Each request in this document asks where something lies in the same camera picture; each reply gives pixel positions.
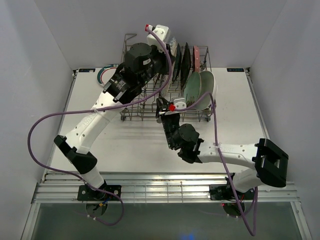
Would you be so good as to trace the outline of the teal square plate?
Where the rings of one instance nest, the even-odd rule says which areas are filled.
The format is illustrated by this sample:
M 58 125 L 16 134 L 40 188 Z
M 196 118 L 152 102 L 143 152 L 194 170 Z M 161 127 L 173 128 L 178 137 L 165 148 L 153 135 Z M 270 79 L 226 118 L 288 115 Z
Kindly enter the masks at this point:
M 179 77 L 180 69 L 181 69 L 181 62 L 182 62 L 182 51 L 180 44 L 177 44 L 177 52 L 176 52 L 176 58 L 175 58 L 175 63 L 174 63 L 174 68 L 173 68 L 173 73 L 172 73 L 172 83 L 174 83 L 177 78 Z

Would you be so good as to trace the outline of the black floral square plate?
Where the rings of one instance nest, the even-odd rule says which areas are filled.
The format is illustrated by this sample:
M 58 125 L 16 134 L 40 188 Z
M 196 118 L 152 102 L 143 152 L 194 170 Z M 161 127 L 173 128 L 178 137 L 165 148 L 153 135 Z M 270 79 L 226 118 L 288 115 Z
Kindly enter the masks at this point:
M 181 89 L 183 89 L 185 87 L 186 81 L 187 81 L 189 73 L 190 73 L 191 63 L 192 63 L 192 60 L 191 60 L 190 48 L 189 48 L 189 44 L 186 42 L 185 48 L 184 48 L 183 58 L 181 61 L 181 68 L 180 68 Z

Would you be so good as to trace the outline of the light green floral plate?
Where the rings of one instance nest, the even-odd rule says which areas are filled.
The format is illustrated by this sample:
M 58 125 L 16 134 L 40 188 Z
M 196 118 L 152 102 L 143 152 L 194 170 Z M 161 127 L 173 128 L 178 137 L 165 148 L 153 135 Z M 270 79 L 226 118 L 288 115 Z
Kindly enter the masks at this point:
M 187 107 L 190 107 L 198 100 L 201 88 L 201 75 L 199 72 L 195 71 L 188 77 L 183 90 L 183 97 L 185 98 Z

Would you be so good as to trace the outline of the white oval plate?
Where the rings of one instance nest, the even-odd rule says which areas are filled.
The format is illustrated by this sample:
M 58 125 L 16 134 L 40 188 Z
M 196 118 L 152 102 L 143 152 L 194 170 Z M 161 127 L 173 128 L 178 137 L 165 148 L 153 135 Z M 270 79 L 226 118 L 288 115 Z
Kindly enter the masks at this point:
M 201 80 L 201 87 L 200 87 L 200 93 L 198 95 L 199 100 L 206 92 L 211 93 L 213 99 L 216 98 L 217 94 L 217 83 L 215 80 L 215 77 L 211 71 L 205 70 L 199 73 L 200 74 L 200 80 Z M 201 101 L 199 101 L 195 105 L 195 109 L 198 111 L 205 110 L 209 108 L 212 104 L 210 95 L 205 95 Z

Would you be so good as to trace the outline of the small teal red rimmed plate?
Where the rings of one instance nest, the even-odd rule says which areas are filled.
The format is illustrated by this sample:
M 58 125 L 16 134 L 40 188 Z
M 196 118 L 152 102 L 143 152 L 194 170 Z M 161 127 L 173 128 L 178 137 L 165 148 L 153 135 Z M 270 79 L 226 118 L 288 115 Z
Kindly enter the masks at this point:
M 98 73 L 97 73 L 97 82 L 102 87 L 105 86 L 105 84 L 112 78 L 112 76 L 115 74 L 118 64 L 109 64 L 104 67 L 102 67 Z

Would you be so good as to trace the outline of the grey speckled round plate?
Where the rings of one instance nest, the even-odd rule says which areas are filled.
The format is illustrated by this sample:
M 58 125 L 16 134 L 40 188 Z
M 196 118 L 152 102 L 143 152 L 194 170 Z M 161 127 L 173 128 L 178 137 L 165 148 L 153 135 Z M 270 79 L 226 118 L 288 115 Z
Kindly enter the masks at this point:
M 171 66 L 172 66 L 172 74 L 169 79 L 169 82 L 165 85 L 165 87 L 161 90 L 160 95 L 164 97 L 166 100 L 170 99 L 169 95 L 169 88 L 173 80 L 174 75 L 174 67 L 176 63 L 176 57 L 177 57 L 177 40 L 175 37 L 172 37 L 170 39 L 170 42 L 167 44 L 168 52 L 170 53 L 170 59 L 171 59 Z

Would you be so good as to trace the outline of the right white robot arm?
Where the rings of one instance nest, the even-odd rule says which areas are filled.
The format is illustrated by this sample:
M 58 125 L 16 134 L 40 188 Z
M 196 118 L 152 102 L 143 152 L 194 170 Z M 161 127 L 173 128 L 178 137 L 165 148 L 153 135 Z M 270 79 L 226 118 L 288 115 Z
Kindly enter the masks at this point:
M 215 199 L 240 195 L 260 185 L 284 188 L 287 185 L 289 156 L 270 139 L 261 138 L 252 144 L 219 144 L 200 138 L 189 124 L 180 124 L 179 109 L 183 101 L 156 100 L 156 119 L 162 124 L 168 147 L 189 164 L 226 163 L 246 167 L 246 170 L 231 174 L 225 187 L 213 190 Z

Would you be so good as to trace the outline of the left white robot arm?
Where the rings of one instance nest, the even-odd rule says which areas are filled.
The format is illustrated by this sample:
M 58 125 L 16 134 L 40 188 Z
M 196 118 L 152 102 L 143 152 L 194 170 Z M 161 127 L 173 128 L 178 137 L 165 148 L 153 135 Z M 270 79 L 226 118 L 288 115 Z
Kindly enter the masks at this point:
M 142 93 L 155 75 L 173 70 L 177 46 L 168 43 L 135 43 L 124 55 L 124 61 L 106 82 L 90 112 L 66 135 L 53 142 L 89 186 L 88 193 L 100 200 L 106 195 L 106 181 L 98 171 L 97 158 L 90 149 L 111 120 Z

